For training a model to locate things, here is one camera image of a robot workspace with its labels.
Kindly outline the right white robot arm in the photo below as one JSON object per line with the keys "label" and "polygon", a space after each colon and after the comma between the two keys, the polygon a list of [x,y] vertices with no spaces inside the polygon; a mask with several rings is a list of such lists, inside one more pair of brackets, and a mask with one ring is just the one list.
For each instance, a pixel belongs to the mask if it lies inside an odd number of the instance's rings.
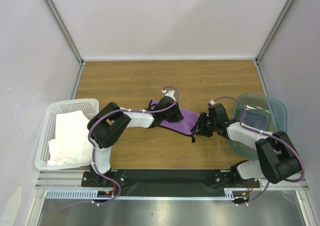
{"label": "right white robot arm", "polygon": [[242,187],[251,178],[264,178],[272,184],[281,181],[299,182],[305,177],[305,167],[291,139],[284,131],[267,132],[248,126],[241,120],[229,119],[222,104],[208,106],[195,125],[198,135],[211,137],[214,132],[240,142],[257,153],[257,160],[238,163],[230,181]]}

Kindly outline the white towel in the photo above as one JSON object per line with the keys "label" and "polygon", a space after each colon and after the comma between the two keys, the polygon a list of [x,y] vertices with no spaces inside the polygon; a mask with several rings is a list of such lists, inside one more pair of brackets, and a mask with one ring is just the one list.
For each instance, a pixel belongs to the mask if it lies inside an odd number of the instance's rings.
{"label": "white towel", "polygon": [[55,138],[48,142],[48,167],[85,166],[92,162],[93,146],[88,140],[88,122],[81,110],[57,114]]}

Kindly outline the purple towel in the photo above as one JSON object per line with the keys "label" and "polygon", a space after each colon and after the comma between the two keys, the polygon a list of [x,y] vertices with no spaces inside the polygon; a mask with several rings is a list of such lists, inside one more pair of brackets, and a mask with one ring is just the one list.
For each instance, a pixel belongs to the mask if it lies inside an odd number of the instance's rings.
{"label": "purple towel", "polygon": [[[191,142],[194,143],[196,141],[194,137],[195,126],[200,114],[182,108],[180,108],[180,111],[184,117],[182,121],[176,123],[169,123],[167,121],[163,121],[158,127],[179,133],[184,136],[191,137]],[[157,127],[155,126],[155,120],[152,122],[149,128],[154,127]]]}

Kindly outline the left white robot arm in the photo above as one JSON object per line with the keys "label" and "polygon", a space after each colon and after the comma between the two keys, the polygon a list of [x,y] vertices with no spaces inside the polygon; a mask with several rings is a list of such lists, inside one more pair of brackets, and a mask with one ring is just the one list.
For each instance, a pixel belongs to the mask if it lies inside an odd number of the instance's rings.
{"label": "left white robot arm", "polygon": [[177,123],[182,121],[179,104],[173,96],[164,96],[158,103],[142,110],[130,110],[109,103],[88,123],[88,140],[93,146],[91,175],[99,186],[110,181],[112,146],[118,141],[126,128],[154,128],[163,121]]}

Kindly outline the dark blue towel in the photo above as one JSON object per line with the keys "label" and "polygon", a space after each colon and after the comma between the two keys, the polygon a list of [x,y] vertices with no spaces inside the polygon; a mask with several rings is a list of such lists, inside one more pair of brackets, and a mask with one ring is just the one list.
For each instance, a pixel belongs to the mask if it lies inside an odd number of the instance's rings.
{"label": "dark blue towel", "polygon": [[246,125],[263,131],[268,129],[269,121],[267,115],[254,111],[247,111],[243,120]]}

